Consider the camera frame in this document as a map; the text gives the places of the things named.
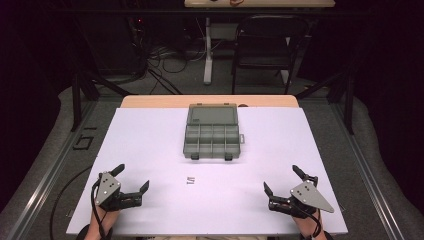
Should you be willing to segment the black metal crossbar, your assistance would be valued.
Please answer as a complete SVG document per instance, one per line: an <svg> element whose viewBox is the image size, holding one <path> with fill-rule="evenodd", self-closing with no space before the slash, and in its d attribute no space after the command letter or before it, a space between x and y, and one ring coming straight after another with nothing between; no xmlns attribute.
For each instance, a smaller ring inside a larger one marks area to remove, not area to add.
<svg viewBox="0 0 424 240"><path fill-rule="evenodd" d="M118 10L100 10L100 9L49 9L50 13L55 14L100 14L100 15L124 15L124 16L242 16L254 14L282 14L299 15L311 17L363 17L371 16L373 11L308 11L308 10L283 10L283 9L218 9L218 8L200 8L200 9L118 9Z"/></svg>

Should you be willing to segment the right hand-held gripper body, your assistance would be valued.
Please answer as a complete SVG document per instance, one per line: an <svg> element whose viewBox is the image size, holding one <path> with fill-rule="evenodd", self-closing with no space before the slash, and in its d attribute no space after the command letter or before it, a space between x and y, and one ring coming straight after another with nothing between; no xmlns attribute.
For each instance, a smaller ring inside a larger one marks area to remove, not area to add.
<svg viewBox="0 0 424 240"><path fill-rule="evenodd" d="M302 183L290 190L290 196L268 197L268 208L270 211L280 212L297 218L312 216L317 210L334 212L334 208L318 191L318 178L306 175Z"/></svg>

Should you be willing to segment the aluminium floor rail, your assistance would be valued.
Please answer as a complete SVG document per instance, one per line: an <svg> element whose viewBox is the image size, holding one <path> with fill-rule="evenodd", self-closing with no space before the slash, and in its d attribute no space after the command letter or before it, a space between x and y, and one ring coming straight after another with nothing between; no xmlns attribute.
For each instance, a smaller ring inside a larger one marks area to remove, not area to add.
<svg viewBox="0 0 424 240"><path fill-rule="evenodd" d="M379 187L371 168L358 145L356 138L345 126L341 107L338 104L330 105L342 132L347 139L349 146L354 154L354 159L359 170L361 179L367 189L368 195L374 205L379 219L388 235L389 240L405 240L404 235L391 211L389 204Z"/></svg>
<svg viewBox="0 0 424 240"><path fill-rule="evenodd" d="M33 167L0 214L0 240L74 240L67 228L101 139L93 119L97 106L83 105L82 123L74 132L69 109L61 109Z"/></svg>

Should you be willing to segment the white table cover sheet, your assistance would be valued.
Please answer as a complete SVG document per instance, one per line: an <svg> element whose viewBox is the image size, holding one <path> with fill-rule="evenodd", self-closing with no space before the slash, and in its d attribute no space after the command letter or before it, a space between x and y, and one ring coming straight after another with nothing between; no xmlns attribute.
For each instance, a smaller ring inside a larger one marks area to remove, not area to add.
<svg viewBox="0 0 424 240"><path fill-rule="evenodd" d="M245 142L239 158L200 159L183 154L185 108L119 108L96 157L89 185L99 173L125 164L123 192L150 181L140 207L121 212L118 236L271 236L293 234L292 219L270 211L266 182L277 196L300 184L297 165L318 177L318 190L338 205L305 113L300 108L242 107ZM195 177L187 185L187 177Z"/></svg>

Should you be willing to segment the person's left hand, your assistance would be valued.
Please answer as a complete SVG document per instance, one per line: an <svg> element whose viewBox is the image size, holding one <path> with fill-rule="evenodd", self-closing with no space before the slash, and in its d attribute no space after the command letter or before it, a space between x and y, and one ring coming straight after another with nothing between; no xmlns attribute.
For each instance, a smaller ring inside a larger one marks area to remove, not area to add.
<svg viewBox="0 0 424 240"><path fill-rule="evenodd" d="M113 225L116 223L120 212L119 211L105 211L104 209L97 207L97 214L105 232L108 232Z"/></svg>

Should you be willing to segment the black folding chair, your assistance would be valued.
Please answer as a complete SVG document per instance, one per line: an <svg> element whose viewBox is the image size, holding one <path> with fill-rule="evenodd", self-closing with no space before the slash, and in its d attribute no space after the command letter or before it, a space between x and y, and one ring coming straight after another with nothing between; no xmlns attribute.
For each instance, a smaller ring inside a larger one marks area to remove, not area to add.
<svg viewBox="0 0 424 240"><path fill-rule="evenodd" d="M309 31L306 20L297 16L253 15L236 28L232 61L232 93L235 93L238 69L286 71L287 94L297 53Z"/></svg>

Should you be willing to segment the person's right hand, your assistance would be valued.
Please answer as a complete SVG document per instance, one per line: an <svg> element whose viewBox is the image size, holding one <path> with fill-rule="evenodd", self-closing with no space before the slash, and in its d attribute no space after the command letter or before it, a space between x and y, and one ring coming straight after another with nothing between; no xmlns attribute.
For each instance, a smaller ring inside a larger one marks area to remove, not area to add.
<svg viewBox="0 0 424 240"><path fill-rule="evenodd" d="M312 218L293 217L300 234L304 237L311 236L318 229L318 224Z"/></svg>

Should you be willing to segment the grey clear compartment box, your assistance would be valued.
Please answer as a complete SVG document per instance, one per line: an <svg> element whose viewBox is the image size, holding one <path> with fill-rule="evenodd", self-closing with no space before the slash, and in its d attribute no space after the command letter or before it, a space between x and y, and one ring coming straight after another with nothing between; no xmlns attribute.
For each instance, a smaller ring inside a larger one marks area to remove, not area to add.
<svg viewBox="0 0 424 240"><path fill-rule="evenodd" d="M197 103L189 106L183 145L186 158L232 161L240 156L240 145L236 104Z"/></svg>

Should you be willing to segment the black metal frame stand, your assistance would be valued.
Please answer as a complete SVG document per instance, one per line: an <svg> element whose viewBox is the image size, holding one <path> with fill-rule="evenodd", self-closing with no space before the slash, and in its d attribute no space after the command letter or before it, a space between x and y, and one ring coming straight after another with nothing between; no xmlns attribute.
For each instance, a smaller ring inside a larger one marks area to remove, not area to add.
<svg viewBox="0 0 424 240"><path fill-rule="evenodd" d="M82 122L81 94L84 94L89 101L97 101L100 98L100 93L95 87L96 83L105 86L122 97L130 95L127 90L90 71L76 73L71 83L73 104L72 132L76 131Z"/></svg>
<svg viewBox="0 0 424 240"><path fill-rule="evenodd" d="M343 123L348 132L353 135L352 117L353 117L353 98L354 98L354 81L355 73L346 69L339 71L322 82L318 82L308 89L298 93L295 97L300 100L304 99L316 91L329 87L327 101L329 103L338 103L342 97L344 100Z"/></svg>

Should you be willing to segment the desk with white leg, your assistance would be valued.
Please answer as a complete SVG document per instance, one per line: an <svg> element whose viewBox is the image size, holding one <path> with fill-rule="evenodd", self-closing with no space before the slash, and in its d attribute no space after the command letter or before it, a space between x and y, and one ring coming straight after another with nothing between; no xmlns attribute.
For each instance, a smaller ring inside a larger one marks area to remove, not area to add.
<svg viewBox="0 0 424 240"><path fill-rule="evenodd" d="M186 8L194 10L253 10L254 8L276 9L276 8L301 8L320 9L332 8L335 0L184 0ZM219 22L214 23L210 17L205 18L205 69L204 84L210 85L212 82L213 51L212 40L233 40L236 30L235 23Z"/></svg>

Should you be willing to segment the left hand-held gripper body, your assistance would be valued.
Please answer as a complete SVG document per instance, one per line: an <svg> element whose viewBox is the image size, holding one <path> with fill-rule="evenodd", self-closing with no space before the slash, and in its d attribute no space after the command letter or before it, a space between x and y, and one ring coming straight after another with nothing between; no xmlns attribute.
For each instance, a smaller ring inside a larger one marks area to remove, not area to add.
<svg viewBox="0 0 424 240"><path fill-rule="evenodd" d="M118 211L142 205L141 191L123 193L121 183L116 179L117 173L104 172L98 180L98 190L94 204L105 211Z"/></svg>

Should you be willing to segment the wooden table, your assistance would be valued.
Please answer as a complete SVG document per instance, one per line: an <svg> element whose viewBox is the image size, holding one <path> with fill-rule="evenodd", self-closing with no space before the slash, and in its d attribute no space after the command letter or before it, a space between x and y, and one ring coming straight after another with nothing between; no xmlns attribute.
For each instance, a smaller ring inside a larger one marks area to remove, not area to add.
<svg viewBox="0 0 424 240"><path fill-rule="evenodd" d="M190 104L235 103L248 107L294 107L292 95L131 95L126 96L121 108L187 108Z"/></svg>

